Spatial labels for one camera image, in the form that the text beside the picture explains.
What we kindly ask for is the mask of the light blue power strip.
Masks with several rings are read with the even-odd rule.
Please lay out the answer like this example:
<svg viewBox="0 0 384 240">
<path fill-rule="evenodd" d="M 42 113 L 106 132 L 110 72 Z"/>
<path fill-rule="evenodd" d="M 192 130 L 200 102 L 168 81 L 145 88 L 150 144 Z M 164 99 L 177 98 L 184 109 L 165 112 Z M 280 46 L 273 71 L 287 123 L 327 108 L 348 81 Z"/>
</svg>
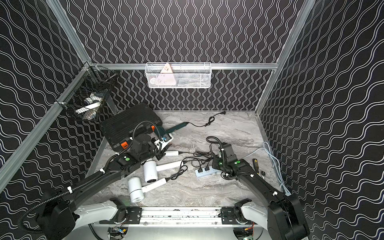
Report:
<svg viewBox="0 0 384 240">
<path fill-rule="evenodd" d="M 208 170 L 206 170 L 206 169 L 196 169 L 195 170 L 195 174 L 196 174 L 197 178 L 202 178 L 205 176 L 214 175 L 214 174 L 221 173 L 221 172 L 222 171 L 216 170 L 213 168 L 209 168 Z"/>
</svg>

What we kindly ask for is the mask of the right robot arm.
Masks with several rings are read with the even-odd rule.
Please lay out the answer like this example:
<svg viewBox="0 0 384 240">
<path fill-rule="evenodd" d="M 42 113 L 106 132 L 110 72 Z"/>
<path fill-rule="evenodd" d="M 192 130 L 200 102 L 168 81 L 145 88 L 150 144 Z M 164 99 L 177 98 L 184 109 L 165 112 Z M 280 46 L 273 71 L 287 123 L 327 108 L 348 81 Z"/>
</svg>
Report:
<svg viewBox="0 0 384 240">
<path fill-rule="evenodd" d="M 293 195 L 278 191 L 266 182 L 244 159 L 238 159 L 232 145 L 219 143 L 213 154 L 213 168 L 222 171 L 225 180 L 237 180 L 262 203 L 241 202 L 238 221 L 252 221 L 264 228 L 273 240 L 302 240 L 310 234 L 302 205 Z"/>
</svg>

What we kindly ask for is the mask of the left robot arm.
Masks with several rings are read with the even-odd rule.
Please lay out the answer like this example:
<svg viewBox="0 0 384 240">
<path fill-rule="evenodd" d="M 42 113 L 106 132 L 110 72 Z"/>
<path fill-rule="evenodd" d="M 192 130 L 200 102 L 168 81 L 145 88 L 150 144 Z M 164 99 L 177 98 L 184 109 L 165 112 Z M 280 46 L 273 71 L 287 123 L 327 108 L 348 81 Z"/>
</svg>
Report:
<svg viewBox="0 0 384 240">
<path fill-rule="evenodd" d="M 48 240 L 61 240 L 75 229 L 81 220 L 77 209 L 90 197 L 139 169 L 149 159 L 161 159 L 171 134 L 155 140 L 148 134 L 133 137 L 131 144 L 113 155 L 99 171 L 56 193 L 45 193 L 40 203 L 23 213 L 18 228 L 29 234 L 43 234 Z"/>
</svg>

